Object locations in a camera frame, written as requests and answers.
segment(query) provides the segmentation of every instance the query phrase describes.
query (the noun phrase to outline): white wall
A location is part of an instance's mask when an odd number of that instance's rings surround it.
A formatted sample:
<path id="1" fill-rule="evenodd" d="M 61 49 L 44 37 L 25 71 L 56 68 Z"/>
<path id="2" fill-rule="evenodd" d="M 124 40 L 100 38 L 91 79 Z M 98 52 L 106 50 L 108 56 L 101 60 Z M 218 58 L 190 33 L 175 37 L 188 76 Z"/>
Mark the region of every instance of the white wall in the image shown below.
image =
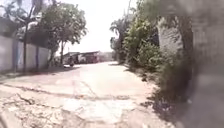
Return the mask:
<path id="1" fill-rule="evenodd" d="M 0 36 L 0 71 L 12 69 L 12 39 Z"/>
<path id="2" fill-rule="evenodd" d="M 175 53 L 178 49 L 182 48 L 181 38 L 175 42 L 174 38 L 180 35 L 177 35 L 178 31 L 175 28 L 164 28 L 162 26 L 164 20 L 161 20 L 158 25 L 159 31 L 159 41 L 160 41 L 160 49 L 162 51 L 168 50 L 169 52 Z"/>
<path id="3" fill-rule="evenodd" d="M 46 48 L 39 48 L 39 67 L 45 66 L 49 58 L 50 50 Z"/>
<path id="4" fill-rule="evenodd" d="M 13 39 L 0 36 L 0 72 L 13 69 Z M 36 67 L 36 46 L 27 44 L 27 69 Z M 50 50 L 39 47 L 39 68 L 47 64 Z M 18 43 L 18 70 L 23 69 L 23 43 Z"/>

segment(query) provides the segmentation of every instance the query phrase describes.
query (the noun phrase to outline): sky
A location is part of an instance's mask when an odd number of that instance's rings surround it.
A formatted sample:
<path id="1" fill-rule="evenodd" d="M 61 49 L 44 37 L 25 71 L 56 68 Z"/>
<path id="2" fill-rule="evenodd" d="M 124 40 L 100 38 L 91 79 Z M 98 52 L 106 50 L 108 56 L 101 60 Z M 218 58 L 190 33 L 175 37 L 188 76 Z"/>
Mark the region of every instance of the sky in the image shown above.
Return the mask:
<path id="1" fill-rule="evenodd" d="M 9 0 L 0 0 L 0 4 Z M 26 8 L 31 0 L 24 0 Z M 58 0 L 64 3 L 78 4 L 79 9 L 85 11 L 88 33 L 79 45 L 71 46 L 67 43 L 65 53 L 88 51 L 112 51 L 110 38 L 116 36 L 109 28 L 111 23 L 121 18 L 127 12 L 129 0 Z M 137 0 L 131 0 L 131 7 L 135 7 Z"/>

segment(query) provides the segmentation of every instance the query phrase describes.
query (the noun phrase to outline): road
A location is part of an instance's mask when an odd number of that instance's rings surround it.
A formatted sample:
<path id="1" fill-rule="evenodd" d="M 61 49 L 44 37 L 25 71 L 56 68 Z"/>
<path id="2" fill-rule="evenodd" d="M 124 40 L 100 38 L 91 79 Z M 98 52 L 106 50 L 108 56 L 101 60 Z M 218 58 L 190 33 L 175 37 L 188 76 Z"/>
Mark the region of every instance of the road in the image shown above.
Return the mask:
<path id="1" fill-rule="evenodd" d="M 0 107 L 24 128 L 172 127 L 140 106 L 154 87 L 116 62 L 76 65 L 2 81 Z"/>

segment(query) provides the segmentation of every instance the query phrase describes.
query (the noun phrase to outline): fence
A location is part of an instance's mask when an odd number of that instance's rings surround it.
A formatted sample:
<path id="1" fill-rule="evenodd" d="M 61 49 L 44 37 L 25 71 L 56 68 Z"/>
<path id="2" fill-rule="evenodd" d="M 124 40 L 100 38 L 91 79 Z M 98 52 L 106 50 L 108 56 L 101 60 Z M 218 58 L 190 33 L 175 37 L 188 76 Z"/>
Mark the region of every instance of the fence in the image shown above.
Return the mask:
<path id="1" fill-rule="evenodd" d="M 0 72 L 23 68 L 23 43 L 0 36 Z M 47 64 L 50 50 L 27 44 L 27 69 L 42 68 Z"/>

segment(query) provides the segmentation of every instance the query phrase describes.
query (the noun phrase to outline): leaves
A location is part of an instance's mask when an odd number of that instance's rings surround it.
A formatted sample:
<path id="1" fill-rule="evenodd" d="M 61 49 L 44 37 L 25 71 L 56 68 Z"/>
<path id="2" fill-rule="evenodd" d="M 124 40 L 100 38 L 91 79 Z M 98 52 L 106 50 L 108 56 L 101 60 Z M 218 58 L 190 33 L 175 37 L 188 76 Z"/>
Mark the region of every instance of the leaves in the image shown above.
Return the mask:
<path id="1" fill-rule="evenodd" d="M 23 0 L 15 0 L 15 2 L 16 2 L 19 6 L 21 6 L 22 3 L 23 3 Z"/>
<path id="2" fill-rule="evenodd" d="M 44 46 L 55 49 L 60 42 L 80 43 L 81 37 L 86 34 L 84 12 L 72 4 L 60 3 L 50 6 L 36 27 L 32 40 L 45 42 Z"/>
<path id="3" fill-rule="evenodd" d="M 43 0 L 32 0 L 32 6 L 34 6 L 33 15 L 37 15 L 43 7 Z"/>
<path id="4" fill-rule="evenodd" d="M 123 63 L 125 61 L 125 49 L 124 49 L 124 39 L 127 35 L 127 31 L 130 26 L 130 22 L 132 21 L 131 14 L 124 15 L 122 18 L 115 20 L 111 23 L 110 30 L 112 32 L 115 32 L 116 35 L 118 35 L 118 38 L 115 39 L 115 37 L 111 38 L 111 48 L 114 49 L 115 54 L 118 58 L 118 61 L 120 63 Z"/>
<path id="5" fill-rule="evenodd" d="M 141 67 L 150 72 L 159 71 L 164 63 L 164 57 L 159 51 L 159 47 L 146 42 L 138 51 L 137 61 Z"/>

